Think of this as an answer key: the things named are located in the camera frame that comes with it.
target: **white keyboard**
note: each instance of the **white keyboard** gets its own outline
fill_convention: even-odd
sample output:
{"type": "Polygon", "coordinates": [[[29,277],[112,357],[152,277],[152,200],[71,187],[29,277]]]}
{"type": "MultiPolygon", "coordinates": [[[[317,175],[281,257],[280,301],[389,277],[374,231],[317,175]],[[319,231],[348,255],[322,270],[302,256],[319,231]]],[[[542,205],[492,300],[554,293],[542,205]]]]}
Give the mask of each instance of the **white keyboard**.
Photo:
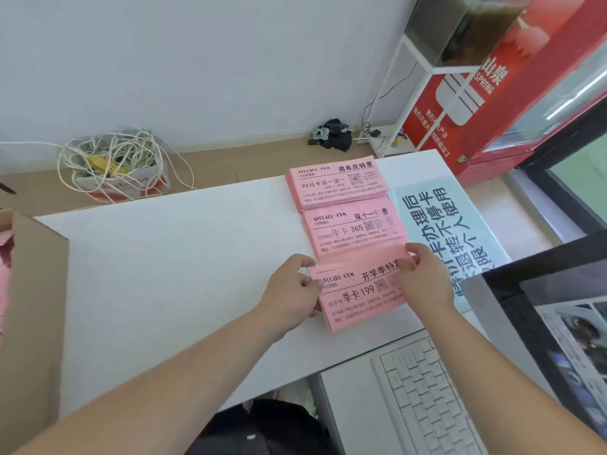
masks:
{"type": "Polygon", "coordinates": [[[371,357],[407,455],[487,455],[426,331],[371,357]]]}

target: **computer monitor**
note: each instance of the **computer monitor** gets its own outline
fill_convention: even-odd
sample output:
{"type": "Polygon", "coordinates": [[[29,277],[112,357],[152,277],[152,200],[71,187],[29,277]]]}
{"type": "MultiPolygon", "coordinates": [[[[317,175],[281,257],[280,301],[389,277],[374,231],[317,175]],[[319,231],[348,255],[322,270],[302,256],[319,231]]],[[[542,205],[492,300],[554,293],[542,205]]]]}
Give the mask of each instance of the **computer monitor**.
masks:
{"type": "Polygon", "coordinates": [[[489,340],[607,440],[607,230],[462,289],[489,340]]]}

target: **baseboard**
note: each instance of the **baseboard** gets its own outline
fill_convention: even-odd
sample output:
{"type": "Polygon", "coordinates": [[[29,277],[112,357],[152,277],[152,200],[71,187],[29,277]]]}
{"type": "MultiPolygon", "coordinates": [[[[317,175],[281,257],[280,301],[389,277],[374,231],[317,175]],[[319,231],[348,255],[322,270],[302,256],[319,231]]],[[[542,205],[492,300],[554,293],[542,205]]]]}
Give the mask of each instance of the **baseboard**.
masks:
{"type": "MultiPolygon", "coordinates": [[[[395,120],[374,121],[373,126],[383,126],[395,124],[395,120]]],[[[360,124],[350,125],[353,137],[357,137],[360,132],[360,124]]],[[[293,131],[293,132],[278,132],[274,134],[265,134],[261,136],[244,137],[243,139],[226,139],[216,142],[208,142],[206,144],[197,145],[177,145],[174,146],[175,151],[179,153],[190,152],[205,152],[207,150],[231,149],[234,147],[246,147],[248,145],[268,144],[270,142],[279,142],[291,139],[307,139],[310,137],[310,130],[293,131]]],[[[37,172],[43,170],[52,170],[57,168],[56,160],[37,160],[25,163],[21,166],[6,166],[0,167],[0,175],[18,174],[24,172],[37,172]]]]}

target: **tabletop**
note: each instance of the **tabletop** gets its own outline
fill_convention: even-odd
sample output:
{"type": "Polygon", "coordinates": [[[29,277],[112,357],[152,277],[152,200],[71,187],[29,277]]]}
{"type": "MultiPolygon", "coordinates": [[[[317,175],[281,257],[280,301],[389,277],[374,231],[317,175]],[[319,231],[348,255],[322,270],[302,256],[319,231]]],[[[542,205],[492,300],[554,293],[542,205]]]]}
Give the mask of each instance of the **tabletop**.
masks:
{"type": "MultiPolygon", "coordinates": [[[[452,175],[434,150],[377,164],[390,188],[452,175]]],[[[284,176],[38,219],[70,240],[61,417],[247,312],[289,255],[313,255],[284,176]]],[[[421,328],[406,305],[337,334],[309,319],[222,408],[421,328]]]]}

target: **person's left hand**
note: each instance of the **person's left hand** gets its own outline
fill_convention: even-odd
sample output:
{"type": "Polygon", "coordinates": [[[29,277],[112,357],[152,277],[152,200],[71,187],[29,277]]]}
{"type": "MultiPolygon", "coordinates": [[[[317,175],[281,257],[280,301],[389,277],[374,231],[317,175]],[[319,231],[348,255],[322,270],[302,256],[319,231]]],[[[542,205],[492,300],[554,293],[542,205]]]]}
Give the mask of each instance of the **person's left hand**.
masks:
{"type": "Polygon", "coordinates": [[[299,253],[289,257],[270,276],[262,299],[255,308],[276,329],[277,338],[282,338],[318,312],[315,305],[323,288],[322,281],[313,281],[299,273],[302,267],[316,265],[316,260],[299,253]]]}

